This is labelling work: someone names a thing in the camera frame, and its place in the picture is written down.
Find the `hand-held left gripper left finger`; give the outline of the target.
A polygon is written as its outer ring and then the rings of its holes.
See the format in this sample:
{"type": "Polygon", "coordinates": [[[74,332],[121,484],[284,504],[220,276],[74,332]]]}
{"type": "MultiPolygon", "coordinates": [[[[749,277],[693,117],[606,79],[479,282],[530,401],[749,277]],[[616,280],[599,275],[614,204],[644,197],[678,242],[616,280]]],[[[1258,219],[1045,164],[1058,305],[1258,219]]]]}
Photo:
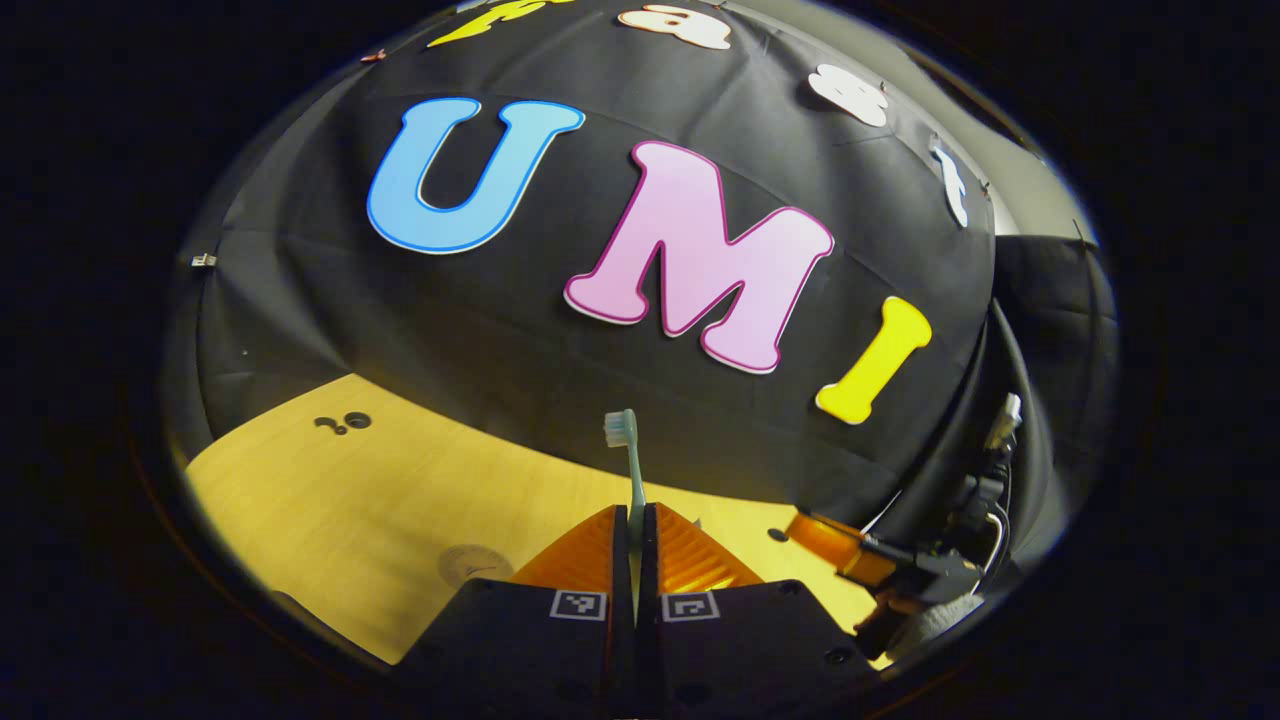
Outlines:
{"type": "Polygon", "coordinates": [[[416,701],[608,701],[634,647],[627,512],[594,512],[504,580],[466,580],[398,665],[416,701]]]}

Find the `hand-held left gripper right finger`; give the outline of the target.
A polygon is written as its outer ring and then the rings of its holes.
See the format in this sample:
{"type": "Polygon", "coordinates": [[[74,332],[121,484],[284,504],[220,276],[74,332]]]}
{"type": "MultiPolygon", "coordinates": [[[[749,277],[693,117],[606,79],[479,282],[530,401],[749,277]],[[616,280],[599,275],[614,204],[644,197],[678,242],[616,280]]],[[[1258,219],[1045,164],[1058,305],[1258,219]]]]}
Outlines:
{"type": "Polygon", "coordinates": [[[643,539],[643,701],[819,701],[876,679],[805,582],[763,578],[664,503],[643,539]]]}

